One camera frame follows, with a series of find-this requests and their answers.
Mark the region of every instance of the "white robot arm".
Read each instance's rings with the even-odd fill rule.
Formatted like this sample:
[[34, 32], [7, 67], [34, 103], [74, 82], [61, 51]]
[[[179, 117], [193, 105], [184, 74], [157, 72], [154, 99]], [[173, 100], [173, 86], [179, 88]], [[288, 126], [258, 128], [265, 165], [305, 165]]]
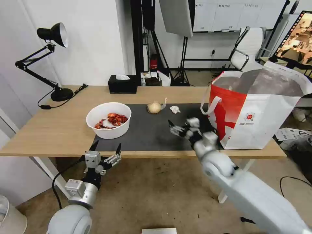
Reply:
[[[217, 135], [201, 134], [199, 120], [188, 119], [183, 127], [169, 121], [171, 133], [187, 138], [202, 165], [204, 173], [226, 193], [236, 208], [270, 234], [312, 234], [292, 204], [250, 172], [237, 167], [231, 159], [216, 149]], [[96, 193], [101, 176], [121, 160], [121, 149], [103, 158], [97, 151], [85, 155], [86, 176], [69, 180], [66, 189], [72, 195], [70, 205], [57, 211], [48, 226], [49, 234], [89, 234]]]
[[199, 120], [188, 119], [184, 127], [169, 121], [171, 132], [187, 138], [204, 173], [226, 193], [235, 207], [268, 233], [311, 234], [292, 204], [250, 172], [239, 169], [231, 159], [216, 150], [217, 135], [201, 134]]
[[93, 208], [101, 187], [101, 177], [121, 160], [121, 144], [109, 158], [89, 150], [83, 159], [86, 176], [82, 180], [70, 179], [66, 183], [65, 188], [71, 195], [68, 200], [70, 205], [53, 215], [48, 226], [49, 234], [89, 234], [92, 226], [89, 210]]

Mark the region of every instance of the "onion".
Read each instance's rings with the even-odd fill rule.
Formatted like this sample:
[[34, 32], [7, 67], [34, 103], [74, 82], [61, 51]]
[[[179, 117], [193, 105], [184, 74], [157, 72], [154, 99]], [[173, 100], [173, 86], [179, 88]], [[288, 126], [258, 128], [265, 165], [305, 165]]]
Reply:
[[156, 101], [147, 105], [147, 111], [151, 114], [157, 114], [158, 112], [161, 111], [161, 109], [162, 109], [161, 104], [159, 104]]

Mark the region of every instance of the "black tissue box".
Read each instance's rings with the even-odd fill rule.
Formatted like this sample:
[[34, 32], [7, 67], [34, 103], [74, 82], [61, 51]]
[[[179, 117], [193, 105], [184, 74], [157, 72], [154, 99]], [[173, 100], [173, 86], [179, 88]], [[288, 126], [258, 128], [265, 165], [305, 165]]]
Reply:
[[110, 93], [137, 93], [137, 76], [128, 75], [130, 80], [117, 80], [116, 75], [111, 75], [108, 80]]

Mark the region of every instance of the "gray floor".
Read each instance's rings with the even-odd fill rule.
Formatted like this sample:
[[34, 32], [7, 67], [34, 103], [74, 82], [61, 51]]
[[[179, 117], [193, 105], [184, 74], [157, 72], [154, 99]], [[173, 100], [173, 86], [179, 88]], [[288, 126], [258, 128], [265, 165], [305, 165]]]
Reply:
[[208, 82], [213, 80], [213, 75], [210, 71], [186, 71], [189, 83], [194, 86], [207, 86]]
[[[83, 170], [81, 164], [64, 177], [80, 179]], [[257, 160], [251, 171], [278, 192], [282, 176], [304, 179], [288, 158]], [[300, 181], [286, 179], [283, 191], [312, 226], [312, 190]], [[91, 233], [138, 234], [142, 228], [155, 227], [176, 227], [179, 234], [263, 233], [255, 225], [241, 223], [242, 214], [230, 201], [219, 204], [219, 192], [196, 159], [123, 159], [103, 177], [91, 211]], [[59, 194], [66, 206], [65, 197]], [[45, 233], [58, 205], [50, 189], [20, 205], [19, 210], [28, 218], [26, 234]]]

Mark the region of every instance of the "table leg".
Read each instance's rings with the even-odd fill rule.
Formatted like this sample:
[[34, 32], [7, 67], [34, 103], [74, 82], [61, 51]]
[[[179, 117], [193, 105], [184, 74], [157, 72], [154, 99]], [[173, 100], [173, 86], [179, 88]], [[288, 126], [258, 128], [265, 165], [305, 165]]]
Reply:
[[[255, 159], [243, 159], [241, 164], [240, 164], [240, 169], [243, 171], [248, 171], [251, 165], [254, 163]], [[221, 193], [218, 196], [218, 201], [220, 204], [223, 204], [225, 200], [227, 199], [227, 195], [225, 192], [222, 190]]]
[[[53, 165], [51, 160], [48, 157], [33, 157], [38, 164], [43, 168], [43, 170], [47, 173], [47, 175], [53, 180], [54, 177], [59, 172], [57, 168]], [[65, 189], [66, 181], [62, 177], [62, 175], [59, 175], [57, 179], [55, 180], [55, 184], [58, 186], [58, 188], [64, 193], [64, 195], [67, 198], [70, 198], [68, 191]]]

